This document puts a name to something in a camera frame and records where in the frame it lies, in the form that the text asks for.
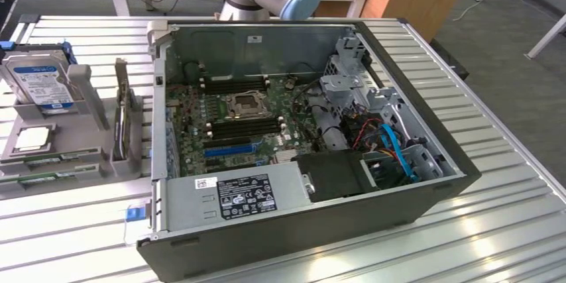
gray floor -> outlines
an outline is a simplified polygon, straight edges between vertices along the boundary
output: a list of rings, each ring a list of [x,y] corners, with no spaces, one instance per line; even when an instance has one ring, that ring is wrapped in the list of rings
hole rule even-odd
[[[168,11],[173,3],[164,0],[156,6]],[[566,185],[566,38],[559,36],[535,60],[523,56],[558,17],[547,17],[520,0],[484,0],[452,21],[474,3],[458,0],[436,40],[467,68],[467,84],[483,102]],[[147,12],[140,0],[129,0],[129,6],[133,15],[163,15]],[[220,8],[221,1],[180,0],[169,15],[211,15]],[[114,14],[110,0],[20,0],[14,16],[22,13]]]

blue hard drive label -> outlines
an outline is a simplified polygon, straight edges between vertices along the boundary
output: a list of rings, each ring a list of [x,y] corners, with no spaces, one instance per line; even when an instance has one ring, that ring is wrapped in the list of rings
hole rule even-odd
[[[66,78],[56,66],[25,66],[13,69],[21,89],[45,113],[60,112],[72,106]]]
[[[14,68],[16,73],[42,73],[42,72],[56,72],[54,66],[22,66]]]

slatted metal table surface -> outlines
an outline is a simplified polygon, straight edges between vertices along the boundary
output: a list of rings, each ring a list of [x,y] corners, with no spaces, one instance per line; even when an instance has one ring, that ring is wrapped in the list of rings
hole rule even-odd
[[[412,28],[391,19],[364,22],[483,176],[409,225],[187,282],[566,281],[562,186]],[[36,24],[20,25],[12,38],[21,43],[69,41],[78,63],[92,66],[101,97],[114,94],[114,59],[129,62],[129,83],[144,97],[144,176],[153,71],[147,23],[148,17],[41,17]],[[381,72],[379,76],[387,84]],[[0,89],[5,142],[14,97],[5,84]],[[148,200],[149,193],[149,179],[140,178],[0,201],[0,282],[157,282],[124,242],[124,210]]]

motherboard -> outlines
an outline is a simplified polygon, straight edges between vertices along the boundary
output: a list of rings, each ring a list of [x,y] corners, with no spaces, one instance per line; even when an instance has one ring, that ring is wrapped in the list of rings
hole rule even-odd
[[[292,76],[205,81],[167,88],[171,177],[288,162],[319,150],[311,109],[292,101],[307,84]]]

power supply label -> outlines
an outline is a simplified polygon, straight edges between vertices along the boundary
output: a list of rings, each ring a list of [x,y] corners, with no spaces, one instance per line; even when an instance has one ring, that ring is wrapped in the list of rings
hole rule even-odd
[[[62,109],[72,105],[72,97],[64,79],[54,66],[14,68],[14,75],[33,103],[46,109]]]
[[[216,189],[225,220],[276,210],[267,174],[217,181]]]

